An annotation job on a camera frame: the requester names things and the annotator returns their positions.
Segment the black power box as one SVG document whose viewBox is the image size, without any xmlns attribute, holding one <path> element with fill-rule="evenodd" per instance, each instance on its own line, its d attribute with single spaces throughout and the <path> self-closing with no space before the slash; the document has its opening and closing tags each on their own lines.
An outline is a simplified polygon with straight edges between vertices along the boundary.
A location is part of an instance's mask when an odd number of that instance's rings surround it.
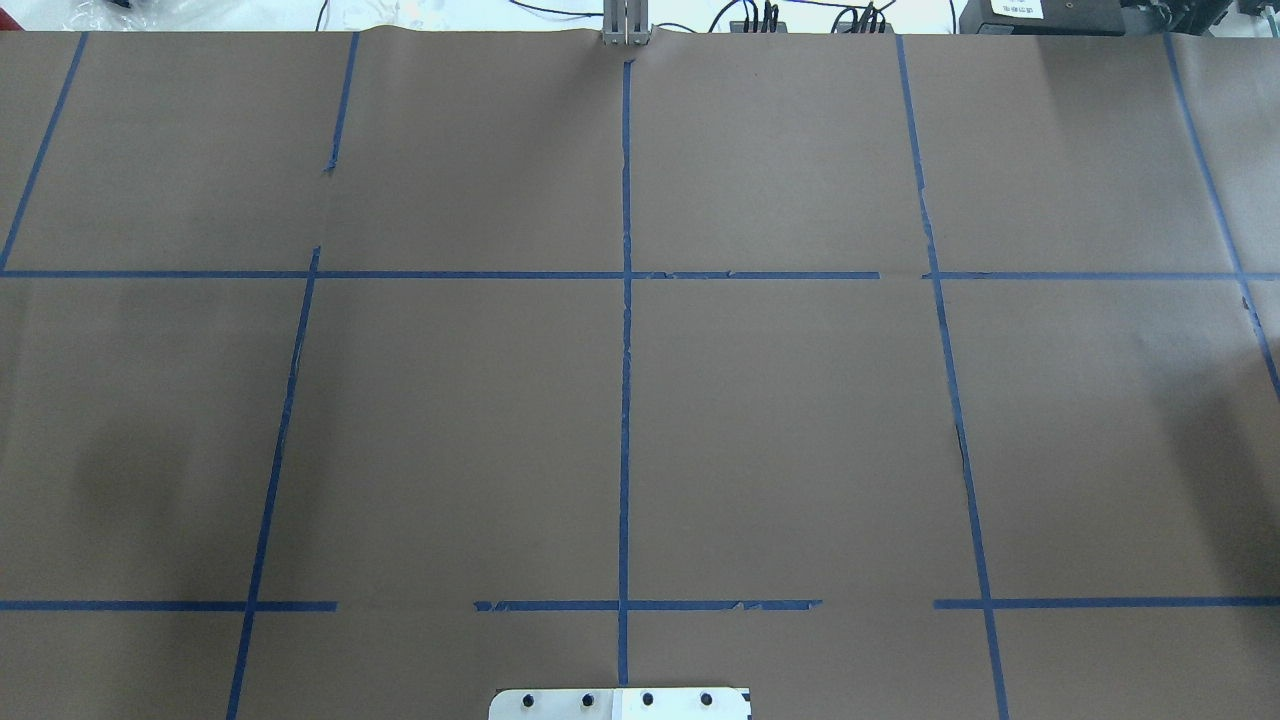
<svg viewBox="0 0 1280 720">
<path fill-rule="evenodd" d="M 1117 37 L 1126 33 L 1120 1 L 968 1 L 960 35 L 1065 35 Z"/>
</svg>

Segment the crumpled clear plastic bag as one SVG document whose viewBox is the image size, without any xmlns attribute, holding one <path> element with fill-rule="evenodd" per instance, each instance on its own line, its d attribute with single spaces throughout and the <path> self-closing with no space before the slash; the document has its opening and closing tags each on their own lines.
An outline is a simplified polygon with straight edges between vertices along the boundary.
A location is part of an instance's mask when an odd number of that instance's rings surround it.
<svg viewBox="0 0 1280 720">
<path fill-rule="evenodd" d="M 164 32 L 216 29 L 247 1 L 68 1 L 63 29 Z"/>
</svg>

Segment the aluminium frame post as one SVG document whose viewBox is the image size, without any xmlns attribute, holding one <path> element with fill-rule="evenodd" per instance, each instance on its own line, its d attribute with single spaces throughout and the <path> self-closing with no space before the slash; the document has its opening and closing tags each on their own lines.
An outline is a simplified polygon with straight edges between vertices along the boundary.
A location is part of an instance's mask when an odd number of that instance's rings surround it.
<svg viewBox="0 0 1280 720">
<path fill-rule="evenodd" d="M 605 0 L 602 3 L 602 42 L 605 46 L 644 46 L 652 40 L 648 0 Z"/>
</svg>

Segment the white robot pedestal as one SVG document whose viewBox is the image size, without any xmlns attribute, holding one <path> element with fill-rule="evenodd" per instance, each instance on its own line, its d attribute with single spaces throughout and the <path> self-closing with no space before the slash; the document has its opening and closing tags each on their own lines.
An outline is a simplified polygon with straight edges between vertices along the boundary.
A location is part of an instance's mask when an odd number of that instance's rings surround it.
<svg viewBox="0 0 1280 720">
<path fill-rule="evenodd" d="M 751 719 L 732 687 L 534 688 L 498 692 L 489 719 Z"/>
</svg>

